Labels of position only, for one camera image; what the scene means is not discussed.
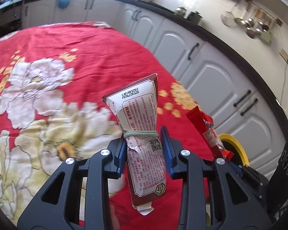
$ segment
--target human hand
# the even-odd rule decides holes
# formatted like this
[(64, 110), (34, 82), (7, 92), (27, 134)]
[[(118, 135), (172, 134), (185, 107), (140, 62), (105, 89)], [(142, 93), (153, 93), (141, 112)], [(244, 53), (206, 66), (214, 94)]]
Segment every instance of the human hand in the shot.
[(115, 209), (113, 205), (110, 206), (110, 212), (111, 212), (111, 221), (112, 221), (113, 230), (119, 230), (120, 225), (119, 225), (119, 221), (117, 217), (114, 215)]

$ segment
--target qr code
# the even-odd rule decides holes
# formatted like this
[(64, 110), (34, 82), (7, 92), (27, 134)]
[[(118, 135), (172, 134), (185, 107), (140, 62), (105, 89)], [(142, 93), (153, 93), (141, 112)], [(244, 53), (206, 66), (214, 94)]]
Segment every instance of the qr code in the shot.
[(161, 143), (160, 143), (159, 139), (149, 140), (149, 143), (151, 144), (151, 148), (153, 151), (162, 150)]

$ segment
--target white and brown package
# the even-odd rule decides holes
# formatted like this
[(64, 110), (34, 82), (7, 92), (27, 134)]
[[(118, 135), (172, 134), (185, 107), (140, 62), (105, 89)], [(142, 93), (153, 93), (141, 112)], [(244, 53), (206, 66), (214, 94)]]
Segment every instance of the white and brown package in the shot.
[[(155, 131), (157, 125), (157, 74), (133, 82), (102, 97), (123, 132)], [(127, 176), (134, 208), (150, 213), (151, 202), (166, 192), (166, 169), (158, 137), (126, 137)]]

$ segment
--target floral tablecloth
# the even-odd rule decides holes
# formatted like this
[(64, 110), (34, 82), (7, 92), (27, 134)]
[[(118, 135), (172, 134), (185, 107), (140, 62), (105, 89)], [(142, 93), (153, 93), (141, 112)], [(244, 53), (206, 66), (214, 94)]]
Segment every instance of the floral tablecloth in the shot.
[[(62, 161), (89, 158), (121, 136), (101, 97), (152, 73), (158, 73), (157, 130), (167, 125), (184, 148), (212, 159), (185, 116), (194, 100), (147, 49), (108, 25), (45, 25), (0, 39), (0, 208), (15, 225)], [(109, 181), (122, 230), (177, 229), (181, 181), (167, 178), (166, 196), (147, 216), (132, 208), (126, 182), (124, 175)]]

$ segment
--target tiled wall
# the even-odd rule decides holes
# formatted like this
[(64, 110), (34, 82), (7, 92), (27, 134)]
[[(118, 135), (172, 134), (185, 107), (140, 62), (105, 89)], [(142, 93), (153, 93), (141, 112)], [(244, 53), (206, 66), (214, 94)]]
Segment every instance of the tiled wall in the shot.
[[(267, 45), (258, 38), (249, 38), (244, 29), (227, 27), (221, 22), (221, 13), (230, 11), (232, 8), (234, 8), (233, 14), (240, 17), (246, 7), (246, 3), (243, 1), (236, 7), (234, 7), (234, 0), (154, 0), (154, 2), (171, 10), (175, 10), (178, 6), (185, 6), (188, 13), (190, 11), (200, 12), (203, 19), (199, 25), (227, 43), (246, 59), (280, 101), (286, 63), (279, 55), (279, 51), (284, 48), (288, 53), (287, 24), (283, 23), (282, 27), (278, 25), (273, 27), (273, 42)], [(268, 8), (256, 4), (277, 18), (277, 15), (274, 15)], [(288, 113), (288, 68), (282, 106)]]

